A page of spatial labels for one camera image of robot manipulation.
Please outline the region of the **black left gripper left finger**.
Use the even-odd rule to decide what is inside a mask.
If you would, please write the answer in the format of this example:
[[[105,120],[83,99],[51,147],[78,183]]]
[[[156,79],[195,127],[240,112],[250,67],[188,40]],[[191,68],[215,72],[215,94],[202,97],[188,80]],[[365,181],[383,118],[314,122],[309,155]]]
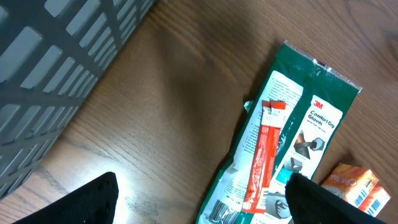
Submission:
[[[106,172],[15,224],[112,224],[118,195],[116,174]]]

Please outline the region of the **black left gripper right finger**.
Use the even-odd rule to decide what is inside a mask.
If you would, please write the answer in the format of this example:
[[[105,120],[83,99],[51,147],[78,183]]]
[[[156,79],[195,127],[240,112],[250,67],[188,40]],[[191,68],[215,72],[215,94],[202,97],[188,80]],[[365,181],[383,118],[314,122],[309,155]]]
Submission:
[[[301,174],[290,176],[285,198],[295,224],[386,224]]]

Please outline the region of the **orange small box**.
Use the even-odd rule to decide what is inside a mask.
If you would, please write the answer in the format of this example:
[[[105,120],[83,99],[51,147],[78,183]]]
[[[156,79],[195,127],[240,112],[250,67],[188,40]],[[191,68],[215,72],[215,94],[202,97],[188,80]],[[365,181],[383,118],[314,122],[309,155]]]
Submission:
[[[375,186],[364,199],[359,209],[372,217],[376,217],[384,208],[391,196],[382,186]]]
[[[370,169],[339,163],[321,186],[358,208],[378,182]]]

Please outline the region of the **red white snack stick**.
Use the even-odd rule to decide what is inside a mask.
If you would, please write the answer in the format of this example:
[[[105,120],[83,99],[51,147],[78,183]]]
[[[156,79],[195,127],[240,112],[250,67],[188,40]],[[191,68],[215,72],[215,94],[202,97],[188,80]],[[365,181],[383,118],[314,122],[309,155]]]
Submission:
[[[243,203],[243,211],[246,213],[266,211],[262,202],[269,191],[286,106],[282,101],[262,101],[257,145]]]

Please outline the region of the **green white snack bag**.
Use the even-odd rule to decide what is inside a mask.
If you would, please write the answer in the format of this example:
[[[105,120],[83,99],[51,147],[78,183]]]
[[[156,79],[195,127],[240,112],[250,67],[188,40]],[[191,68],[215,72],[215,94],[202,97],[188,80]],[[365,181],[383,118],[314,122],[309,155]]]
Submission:
[[[282,44],[251,103],[227,159],[197,215],[197,223],[291,223],[285,185],[294,173],[313,179],[325,151],[361,88],[290,42]],[[263,101],[283,101],[279,143],[256,211],[244,211]]]

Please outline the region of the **light teal wipes packet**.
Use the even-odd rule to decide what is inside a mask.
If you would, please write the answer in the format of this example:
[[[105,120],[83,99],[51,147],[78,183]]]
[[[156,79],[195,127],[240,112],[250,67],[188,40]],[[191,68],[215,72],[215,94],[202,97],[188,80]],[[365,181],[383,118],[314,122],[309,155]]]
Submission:
[[[244,103],[244,109],[246,110],[247,113],[250,111],[252,104],[253,104],[252,100]]]

